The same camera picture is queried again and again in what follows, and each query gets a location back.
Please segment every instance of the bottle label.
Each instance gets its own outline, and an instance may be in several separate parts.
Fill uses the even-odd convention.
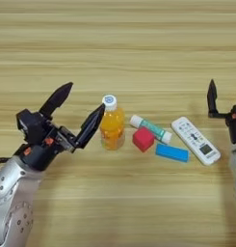
[[[148,128],[156,136],[156,139],[158,139],[159,141],[161,141],[163,139],[163,137],[166,133],[166,130],[164,130],[163,128],[155,126],[152,123],[145,121],[145,120],[143,120],[141,122],[140,127],[142,127],[142,126]]]

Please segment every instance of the black cable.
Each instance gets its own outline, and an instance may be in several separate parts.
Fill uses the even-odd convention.
[[[6,163],[9,160],[9,158],[1,157],[0,158],[0,164],[1,163]]]

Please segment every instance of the blue block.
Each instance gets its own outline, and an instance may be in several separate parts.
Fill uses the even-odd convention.
[[[179,148],[174,148],[162,144],[158,144],[156,147],[156,154],[163,156],[165,158],[171,158],[177,161],[188,162],[189,161],[189,152]]]

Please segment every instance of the white bottle cap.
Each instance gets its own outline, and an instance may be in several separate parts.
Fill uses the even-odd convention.
[[[112,95],[104,96],[102,99],[102,103],[105,104],[107,112],[113,112],[118,107],[117,98],[115,96],[112,96]]]
[[[167,132],[164,134],[163,138],[162,138],[162,142],[165,144],[169,144],[170,143],[170,139],[171,139],[172,134]]]
[[[139,128],[142,121],[143,119],[141,117],[134,115],[130,120],[130,124],[136,128]]]

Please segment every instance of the red cube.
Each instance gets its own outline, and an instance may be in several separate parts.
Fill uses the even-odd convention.
[[[133,143],[141,150],[146,151],[154,144],[154,135],[146,128],[138,129],[133,135]]]

